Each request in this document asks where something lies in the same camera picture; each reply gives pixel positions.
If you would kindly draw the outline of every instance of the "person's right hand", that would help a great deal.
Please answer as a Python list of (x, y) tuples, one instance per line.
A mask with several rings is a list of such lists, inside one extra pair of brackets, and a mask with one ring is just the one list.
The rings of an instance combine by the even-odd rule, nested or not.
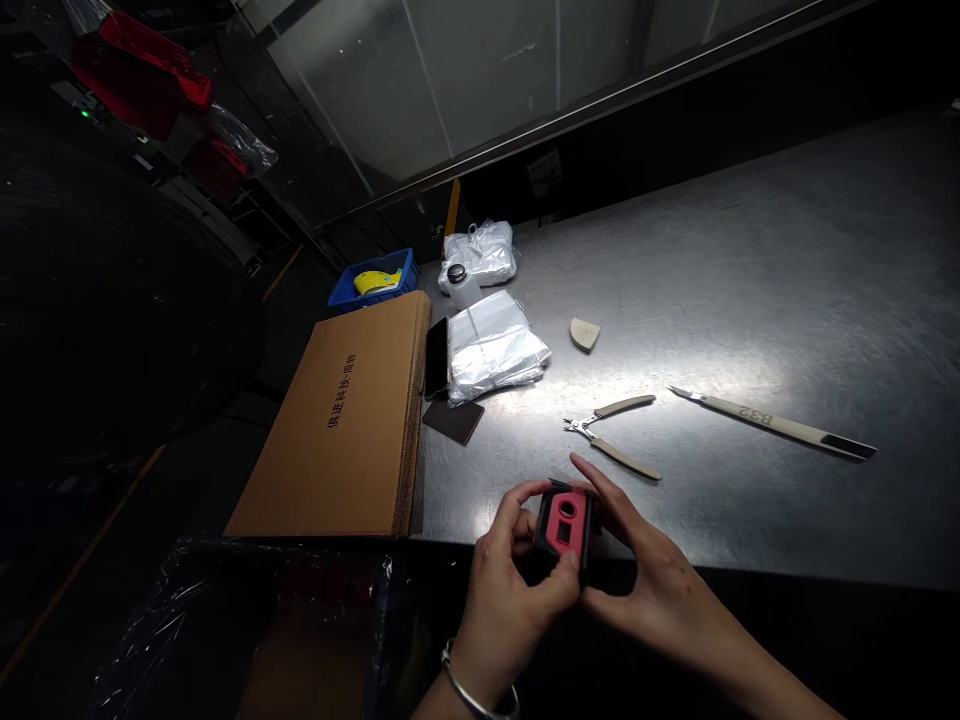
[(579, 455), (570, 459), (600, 495), (604, 526), (637, 559), (629, 595), (586, 588), (583, 603), (618, 630), (717, 680), (736, 682), (764, 651), (670, 538), (644, 520), (619, 487)]

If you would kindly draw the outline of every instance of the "hand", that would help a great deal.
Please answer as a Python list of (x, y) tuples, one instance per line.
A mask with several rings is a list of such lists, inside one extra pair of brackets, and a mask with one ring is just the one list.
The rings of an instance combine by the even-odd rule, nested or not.
[(529, 549), (536, 530), (536, 517), (520, 506), (549, 489), (549, 480), (531, 480), (508, 491), (473, 553), (450, 665), (466, 691), (489, 710), (526, 667), (550, 623), (580, 595), (580, 558), (574, 551), (535, 587), (527, 587), (513, 563), (514, 555)]
[(718, 680), (739, 680), (759, 644), (730, 614), (670, 538), (644, 520), (619, 487), (576, 454), (570, 459), (596, 488), (605, 526), (633, 551), (637, 581), (624, 597), (586, 588), (584, 604), (613, 627)]

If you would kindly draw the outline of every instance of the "black phone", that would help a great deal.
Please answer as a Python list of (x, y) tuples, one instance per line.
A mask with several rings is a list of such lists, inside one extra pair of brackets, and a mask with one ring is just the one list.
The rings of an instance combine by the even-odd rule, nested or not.
[(424, 360), (423, 396), (433, 400), (450, 384), (450, 360), (447, 350), (447, 318), (442, 318), (427, 331)]

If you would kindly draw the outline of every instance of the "red and black device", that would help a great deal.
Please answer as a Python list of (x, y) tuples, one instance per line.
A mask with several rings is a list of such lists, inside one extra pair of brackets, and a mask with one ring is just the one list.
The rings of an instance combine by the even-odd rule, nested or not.
[(590, 536), (599, 534), (597, 497), (588, 490), (550, 479), (540, 498), (537, 534), (533, 539), (536, 574), (545, 578), (569, 550), (580, 554), (580, 585), (587, 584)]

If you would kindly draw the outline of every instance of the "white plastic bottle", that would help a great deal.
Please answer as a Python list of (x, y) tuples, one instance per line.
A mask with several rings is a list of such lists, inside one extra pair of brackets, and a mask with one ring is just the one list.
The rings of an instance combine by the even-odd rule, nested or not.
[(453, 298), (457, 310), (466, 310), (483, 299), (480, 284), (463, 265), (451, 265), (447, 268), (447, 280), (450, 281), (450, 297)]

